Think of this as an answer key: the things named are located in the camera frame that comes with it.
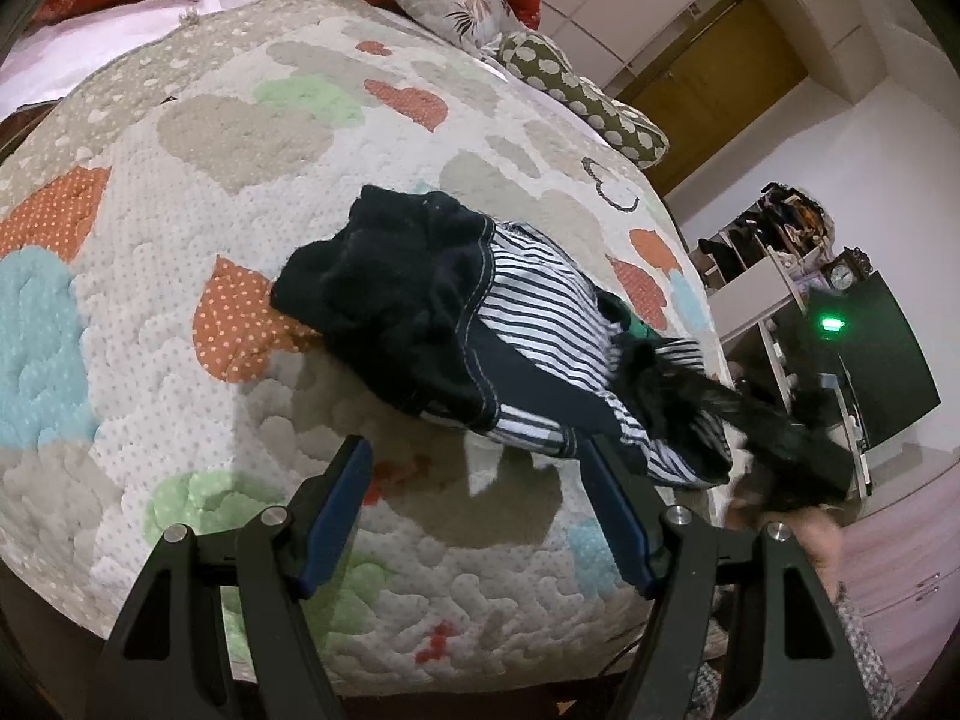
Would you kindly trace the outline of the person's right hand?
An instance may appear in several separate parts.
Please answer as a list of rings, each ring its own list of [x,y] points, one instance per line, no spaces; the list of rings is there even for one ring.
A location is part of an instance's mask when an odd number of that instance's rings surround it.
[[[832,510],[843,504],[854,463],[830,436],[835,397],[825,374],[797,374],[784,411],[750,403],[740,426],[747,470],[734,484],[724,523],[734,530],[768,530],[799,544],[830,601],[841,596],[843,536]]]

